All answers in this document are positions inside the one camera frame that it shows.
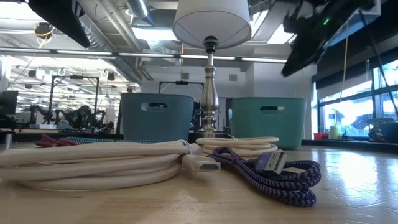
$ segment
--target wire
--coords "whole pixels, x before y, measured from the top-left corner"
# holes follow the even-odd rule
[[[343,83],[341,84],[341,92],[340,92],[339,104],[341,103],[341,99],[343,98],[344,84],[345,84],[345,81],[346,81],[346,74],[347,74],[348,28],[349,28],[349,23],[348,23],[348,21],[347,21],[347,28],[346,28],[346,46],[345,46],[345,51],[344,51]],[[335,126],[337,125],[337,121],[338,121],[338,113],[336,114]]]

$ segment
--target lamp base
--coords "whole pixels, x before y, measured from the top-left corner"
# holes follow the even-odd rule
[[[230,138],[227,133],[222,131],[195,131],[193,133],[195,139],[198,138]]]

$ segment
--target lampshade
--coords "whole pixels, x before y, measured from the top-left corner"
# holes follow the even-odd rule
[[[247,0],[179,0],[173,32],[184,44],[203,48],[206,37],[218,39],[218,48],[242,44],[251,38]]]

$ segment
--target cable plug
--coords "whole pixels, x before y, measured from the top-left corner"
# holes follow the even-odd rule
[[[262,153],[256,161],[256,172],[275,172],[280,174],[286,163],[286,153],[278,149],[275,152]]]
[[[220,163],[214,159],[193,154],[183,156],[182,165],[192,172],[214,172],[220,170]]]

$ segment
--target table surface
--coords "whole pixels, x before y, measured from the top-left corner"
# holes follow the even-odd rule
[[[315,146],[287,155],[322,166],[312,208],[273,200],[231,171],[183,170],[161,183],[97,192],[35,190],[0,179],[0,223],[398,223],[398,156]]]

